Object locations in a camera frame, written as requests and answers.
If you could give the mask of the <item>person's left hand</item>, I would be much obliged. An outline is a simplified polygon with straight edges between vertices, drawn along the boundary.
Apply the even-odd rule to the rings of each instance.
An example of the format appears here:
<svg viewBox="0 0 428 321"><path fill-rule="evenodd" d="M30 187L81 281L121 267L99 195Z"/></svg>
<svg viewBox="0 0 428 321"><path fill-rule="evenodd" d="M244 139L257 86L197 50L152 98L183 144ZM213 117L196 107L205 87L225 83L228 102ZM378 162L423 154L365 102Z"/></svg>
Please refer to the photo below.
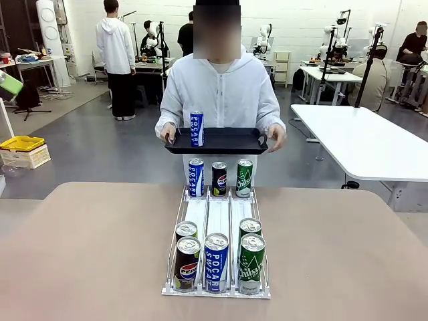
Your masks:
<svg viewBox="0 0 428 321"><path fill-rule="evenodd" d="M274 141L274 145L269 147L267 150L269 153L275 152L281 149L286 142L286 131L280 124L272 124L269 127L267 137Z"/></svg>

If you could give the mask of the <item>person's right hand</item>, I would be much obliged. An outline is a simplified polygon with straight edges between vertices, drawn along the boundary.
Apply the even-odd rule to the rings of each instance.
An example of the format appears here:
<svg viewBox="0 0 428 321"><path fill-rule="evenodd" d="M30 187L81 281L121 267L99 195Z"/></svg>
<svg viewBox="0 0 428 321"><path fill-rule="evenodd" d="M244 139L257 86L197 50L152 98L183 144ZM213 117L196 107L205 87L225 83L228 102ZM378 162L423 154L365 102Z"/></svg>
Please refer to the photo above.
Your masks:
<svg viewBox="0 0 428 321"><path fill-rule="evenodd" d="M163 127L163 131L161 133L162 139L165 142L168 142L170 144L173 144L175 141L175 134L176 134L176 126L171 123L171 122L167 122L164 127Z"/></svg>

